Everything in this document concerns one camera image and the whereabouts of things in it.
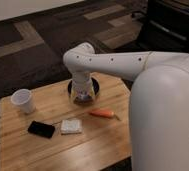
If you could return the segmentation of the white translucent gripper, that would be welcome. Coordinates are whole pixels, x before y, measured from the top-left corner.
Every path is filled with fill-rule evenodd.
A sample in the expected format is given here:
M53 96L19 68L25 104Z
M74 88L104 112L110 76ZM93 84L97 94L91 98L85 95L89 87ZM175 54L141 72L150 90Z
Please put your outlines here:
M90 103L95 100L92 78L89 72L72 74L71 99L74 103Z

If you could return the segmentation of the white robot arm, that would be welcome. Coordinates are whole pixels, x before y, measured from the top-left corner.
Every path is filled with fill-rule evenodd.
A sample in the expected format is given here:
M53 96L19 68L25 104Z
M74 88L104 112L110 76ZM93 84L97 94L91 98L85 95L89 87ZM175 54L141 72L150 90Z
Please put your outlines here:
M63 55L81 96L92 72L133 83L129 98L132 171L189 171L189 53L97 54L82 43Z

